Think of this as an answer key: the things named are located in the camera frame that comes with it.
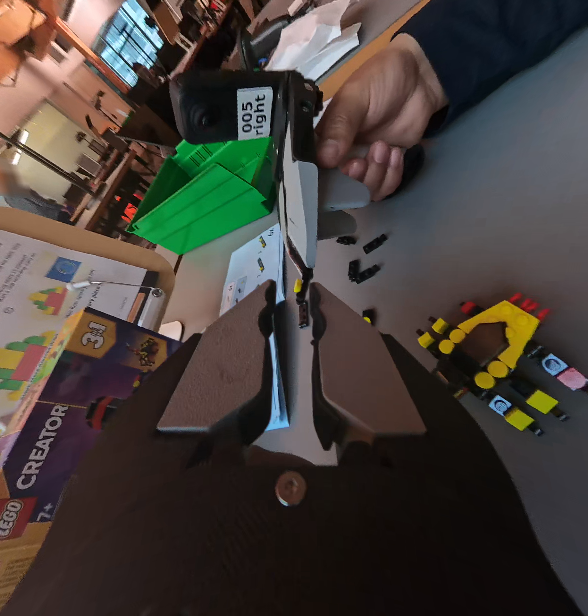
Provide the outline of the large window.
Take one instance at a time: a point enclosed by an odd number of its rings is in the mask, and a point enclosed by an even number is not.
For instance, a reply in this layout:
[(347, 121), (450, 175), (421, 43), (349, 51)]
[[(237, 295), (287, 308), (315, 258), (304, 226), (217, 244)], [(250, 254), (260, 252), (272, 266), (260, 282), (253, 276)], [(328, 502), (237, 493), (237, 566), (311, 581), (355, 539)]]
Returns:
[(132, 88), (138, 81), (135, 64), (153, 68), (165, 42), (141, 1), (124, 1), (102, 26), (92, 50)]

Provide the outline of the printed paper sheet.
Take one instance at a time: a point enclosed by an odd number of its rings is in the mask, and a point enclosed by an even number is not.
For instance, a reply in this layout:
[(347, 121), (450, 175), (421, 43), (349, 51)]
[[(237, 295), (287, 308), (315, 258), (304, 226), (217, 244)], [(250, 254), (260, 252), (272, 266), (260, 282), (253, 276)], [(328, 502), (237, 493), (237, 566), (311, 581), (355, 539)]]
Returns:
[(67, 320), (127, 319), (147, 270), (0, 230), (0, 415), (12, 413)]

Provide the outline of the black desk device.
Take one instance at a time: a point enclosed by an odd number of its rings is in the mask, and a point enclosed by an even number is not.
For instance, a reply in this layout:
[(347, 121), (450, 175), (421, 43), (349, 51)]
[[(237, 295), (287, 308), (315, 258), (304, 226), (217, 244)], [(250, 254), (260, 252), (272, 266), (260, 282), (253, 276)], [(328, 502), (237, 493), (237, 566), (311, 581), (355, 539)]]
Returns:
[(237, 35), (236, 50), (242, 70), (252, 71), (260, 67), (277, 47), (282, 31), (291, 23), (290, 15), (283, 15), (260, 24), (257, 32), (251, 34), (242, 30)]

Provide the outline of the yellow black lego spider model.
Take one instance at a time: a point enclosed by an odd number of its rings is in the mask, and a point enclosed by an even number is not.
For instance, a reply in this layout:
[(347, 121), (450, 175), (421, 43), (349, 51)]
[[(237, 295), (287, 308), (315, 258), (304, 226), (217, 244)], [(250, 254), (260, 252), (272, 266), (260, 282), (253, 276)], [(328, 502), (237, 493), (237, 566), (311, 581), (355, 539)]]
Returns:
[(569, 415), (522, 371), (523, 360), (568, 390), (588, 396), (588, 378), (535, 340), (549, 314), (539, 303), (517, 293), (490, 307), (462, 302), (459, 311), (457, 324), (429, 317), (428, 327), (416, 331), (418, 344), (436, 362), (431, 373), (453, 398), (470, 394), (514, 429), (539, 437), (544, 431), (538, 415), (561, 422)]

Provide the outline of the black yellow lego leg assembly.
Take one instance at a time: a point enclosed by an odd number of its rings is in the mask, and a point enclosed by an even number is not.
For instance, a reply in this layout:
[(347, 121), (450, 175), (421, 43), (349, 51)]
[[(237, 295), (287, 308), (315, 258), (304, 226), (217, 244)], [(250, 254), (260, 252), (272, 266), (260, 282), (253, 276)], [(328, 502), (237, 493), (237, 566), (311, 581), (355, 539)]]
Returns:
[(308, 286), (309, 281), (307, 279), (298, 278), (293, 287), (296, 304), (298, 305), (298, 327), (300, 329), (304, 329), (309, 325), (309, 307), (307, 301)]

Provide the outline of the lego instruction booklet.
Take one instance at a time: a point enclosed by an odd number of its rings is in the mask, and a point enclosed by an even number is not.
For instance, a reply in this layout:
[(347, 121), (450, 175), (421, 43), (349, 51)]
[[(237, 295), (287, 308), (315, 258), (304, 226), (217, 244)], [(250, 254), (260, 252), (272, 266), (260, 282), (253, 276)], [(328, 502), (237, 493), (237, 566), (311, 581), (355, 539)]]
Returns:
[[(284, 246), (278, 223), (235, 250), (230, 257), (226, 283), (220, 307), (220, 316), (267, 280), (275, 281), (275, 303), (285, 300), (283, 285)], [(273, 363), (273, 396), (271, 419), (267, 431), (289, 427), (290, 420), (285, 402), (281, 366), (275, 334), (269, 338)]]

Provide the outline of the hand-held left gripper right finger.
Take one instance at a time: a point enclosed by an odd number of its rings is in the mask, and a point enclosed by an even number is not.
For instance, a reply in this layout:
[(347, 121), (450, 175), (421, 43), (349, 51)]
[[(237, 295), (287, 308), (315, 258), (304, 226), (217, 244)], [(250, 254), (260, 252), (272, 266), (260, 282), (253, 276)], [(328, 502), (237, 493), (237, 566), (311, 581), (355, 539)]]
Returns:
[(320, 283), (309, 288), (313, 424), (324, 450), (426, 426), (381, 333)]

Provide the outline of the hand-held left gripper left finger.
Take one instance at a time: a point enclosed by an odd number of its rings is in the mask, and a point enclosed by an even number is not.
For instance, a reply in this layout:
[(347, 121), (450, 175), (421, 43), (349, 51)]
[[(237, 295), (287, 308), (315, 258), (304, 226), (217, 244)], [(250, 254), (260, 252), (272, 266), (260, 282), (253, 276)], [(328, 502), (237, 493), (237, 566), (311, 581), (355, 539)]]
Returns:
[(250, 445), (271, 419), (276, 282), (262, 283), (203, 334), (157, 424), (164, 434)]

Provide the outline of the person's right hand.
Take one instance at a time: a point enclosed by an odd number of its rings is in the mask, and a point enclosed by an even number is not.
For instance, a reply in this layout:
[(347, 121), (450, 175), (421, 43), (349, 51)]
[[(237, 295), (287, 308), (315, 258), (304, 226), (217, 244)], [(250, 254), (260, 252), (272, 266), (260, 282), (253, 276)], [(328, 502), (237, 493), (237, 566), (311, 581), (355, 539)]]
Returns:
[(420, 44), (401, 33), (362, 64), (332, 97), (315, 130), (318, 165), (363, 183), (372, 201), (404, 178), (405, 150), (447, 106)]

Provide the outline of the green plastic bin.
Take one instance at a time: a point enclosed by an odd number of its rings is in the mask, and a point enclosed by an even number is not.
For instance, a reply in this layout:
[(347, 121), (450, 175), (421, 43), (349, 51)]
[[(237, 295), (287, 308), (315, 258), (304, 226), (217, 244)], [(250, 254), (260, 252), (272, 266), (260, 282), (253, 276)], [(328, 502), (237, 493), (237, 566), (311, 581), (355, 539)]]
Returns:
[(191, 179), (219, 165), (268, 198), (274, 188), (275, 155), (276, 149), (272, 137), (201, 145), (182, 141), (176, 147), (173, 161)]
[(273, 211), (274, 196), (211, 165), (130, 223), (128, 231), (181, 256)]

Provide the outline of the white paper bag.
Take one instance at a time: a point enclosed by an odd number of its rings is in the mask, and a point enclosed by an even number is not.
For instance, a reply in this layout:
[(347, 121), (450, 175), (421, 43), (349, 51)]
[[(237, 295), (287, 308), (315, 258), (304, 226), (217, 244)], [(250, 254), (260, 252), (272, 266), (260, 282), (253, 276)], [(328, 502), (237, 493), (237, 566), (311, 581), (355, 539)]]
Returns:
[(286, 26), (265, 70), (296, 71), (317, 82), (351, 51), (359, 47), (361, 23), (344, 27), (352, 1), (323, 4)]

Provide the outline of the person's right forearm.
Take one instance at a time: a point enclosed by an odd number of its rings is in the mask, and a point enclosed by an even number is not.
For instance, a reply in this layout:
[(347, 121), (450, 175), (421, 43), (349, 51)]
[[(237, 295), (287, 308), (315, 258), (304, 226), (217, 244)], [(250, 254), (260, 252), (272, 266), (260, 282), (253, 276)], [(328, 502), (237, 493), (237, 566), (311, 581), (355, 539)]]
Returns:
[(396, 35), (418, 43), (447, 103), (424, 137), (588, 27), (588, 1), (429, 1)]

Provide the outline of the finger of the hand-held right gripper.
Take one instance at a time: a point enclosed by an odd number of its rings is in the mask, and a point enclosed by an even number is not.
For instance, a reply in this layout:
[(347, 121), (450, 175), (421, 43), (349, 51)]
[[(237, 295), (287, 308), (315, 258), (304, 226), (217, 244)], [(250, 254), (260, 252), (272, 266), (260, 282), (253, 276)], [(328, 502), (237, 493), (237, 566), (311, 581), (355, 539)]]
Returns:
[(309, 162), (283, 161), (282, 237), (298, 272), (313, 276), (317, 254), (318, 169)]
[(279, 146), (279, 150), (277, 153), (277, 203), (278, 203), (278, 213), (277, 217), (279, 220), (279, 225), (281, 228), (282, 234), (288, 233), (288, 222), (287, 222), (287, 199), (286, 199), (286, 189), (285, 189), (285, 180), (284, 180), (284, 165), (289, 152), (289, 144), (282, 143)]

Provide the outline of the purple lego set box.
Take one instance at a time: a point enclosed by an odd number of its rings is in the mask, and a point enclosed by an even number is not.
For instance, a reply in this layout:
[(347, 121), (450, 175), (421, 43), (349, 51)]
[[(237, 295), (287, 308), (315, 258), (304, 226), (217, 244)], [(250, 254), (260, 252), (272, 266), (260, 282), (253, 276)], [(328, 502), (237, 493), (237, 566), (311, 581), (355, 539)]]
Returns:
[(80, 459), (180, 338), (84, 309), (54, 338), (0, 435), (0, 611), (36, 558)]

